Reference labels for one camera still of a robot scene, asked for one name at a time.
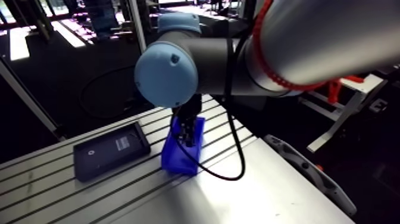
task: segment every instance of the white label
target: white label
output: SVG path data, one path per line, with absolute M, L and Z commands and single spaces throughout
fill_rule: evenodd
M 129 147 L 129 141 L 126 136 L 115 140 L 115 144 L 117 145 L 118 151 L 124 150 Z

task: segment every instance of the cable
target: cable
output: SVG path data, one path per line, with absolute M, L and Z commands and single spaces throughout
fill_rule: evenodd
M 135 67 L 135 65 L 120 67 L 118 69 L 114 69 L 114 70 L 108 71 L 106 73 L 103 73 L 103 74 L 101 74 L 99 76 L 96 76 L 93 79 L 91 79 L 90 81 L 88 81 L 88 83 L 85 84 L 85 86 L 82 88 L 82 90 L 79 93 L 79 106 L 82 108 L 82 110 L 86 114 L 90 115 L 91 117 L 97 118 L 97 119 L 112 119 L 112 118 L 118 117 L 118 116 L 128 112 L 129 110 L 131 110 L 133 107 L 128 107 L 128 108 L 125 108 L 122 112 L 120 112 L 118 114 L 115 114 L 115 115 L 112 115 L 112 116 L 102 116 L 102 115 L 98 115 L 98 114 L 93 114 L 92 112 L 90 112 L 86 108 L 86 106 L 85 106 L 85 104 L 83 102 L 83 96 L 84 96 L 84 93 L 86 92 L 86 90 L 88 89 L 88 87 L 91 84 L 93 84 L 94 82 L 96 82 L 98 79 L 100 79 L 100 78 L 102 78 L 104 76 L 108 76 L 109 74 L 113 74 L 114 72 L 122 71 L 122 70 L 125 70 L 125 69 L 130 69 L 130 68 L 133 68 L 133 67 Z
M 228 47 L 228 62 L 227 62 L 227 74 L 226 74 L 226 84 L 225 84 L 225 91 L 224 91 L 224 99 L 225 102 L 227 102 L 227 105 L 229 106 L 230 100 L 231 100 L 231 91 L 232 91 L 232 80 L 233 80 L 233 73 L 236 67 L 236 62 L 238 61 L 239 54 L 248 39 L 252 29 L 253 29 L 254 23 L 251 23 L 251 25 L 245 30 L 243 36 L 240 38 L 239 43 L 237 44 L 235 53 L 233 53 L 233 44 L 231 39 L 227 39 L 227 47 Z M 201 163 L 199 163 L 195 158 L 193 158 L 182 146 L 182 144 L 179 141 L 179 135 L 173 133 L 173 122 L 174 118 L 176 117 L 177 113 L 179 112 L 180 107 L 172 114 L 171 117 L 171 122 L 170 122 L 170 132 L 171 136 L 175 139 L 176 144 L 178 145 L 178 148 L 182 150 L 182 152 L 193 162 L 195 163 L 198 167 L 200 167 L 202 170 L 206 171 L 207 173 L 220 178 L 225 181 L 238 181 L 241 179 L 245 172 L 246 172 L 246 161 L 245 161 L 245 156 L 243 153 L 242 146 L 240 145 L 240 140 L 238 137 L 238 134 L 236 133 L 236 128 L 235 124 L 233 123 L 233 118 L 232 115 L 230 114 L 230 111 L 227 109 L 227 117 L 228 117 L 228 123 L 230 126 L 230 130 L 232 131 L 233 139 L 235 140 L 235 145 L 237 148 L 237 152 L 239 153 L 239 158 L 240 158 L 240 164 L 242 166 L 242 169 L 236 177 L 226 177 L 219 175 L 218 173 L 214 173 L 213 171 L 210 171 L 208 168 L 203 166 Z

